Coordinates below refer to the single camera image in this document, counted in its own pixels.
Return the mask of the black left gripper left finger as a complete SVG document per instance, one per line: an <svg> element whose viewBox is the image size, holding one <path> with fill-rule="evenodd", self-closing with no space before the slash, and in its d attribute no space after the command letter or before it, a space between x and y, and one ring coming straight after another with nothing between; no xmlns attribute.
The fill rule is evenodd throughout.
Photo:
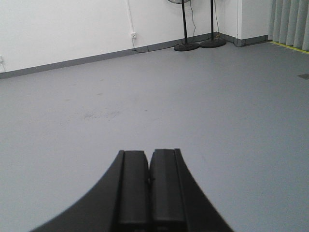
<svg viewBox="0 0 309 232"><path fill-rule="evenodd" d="M143 151L119 151L81 199L36 232L146 232L150 228L148 162Z"/></svg>

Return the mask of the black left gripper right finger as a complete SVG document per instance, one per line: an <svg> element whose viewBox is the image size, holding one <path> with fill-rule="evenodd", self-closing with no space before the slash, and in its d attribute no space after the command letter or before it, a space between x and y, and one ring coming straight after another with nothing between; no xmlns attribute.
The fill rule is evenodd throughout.
<svg viewBox="0 0 309 232"><path fill-rule="evenodd" d="M156 149L150 175L153 231L232 231L191 175L179 149Z"/></svg>

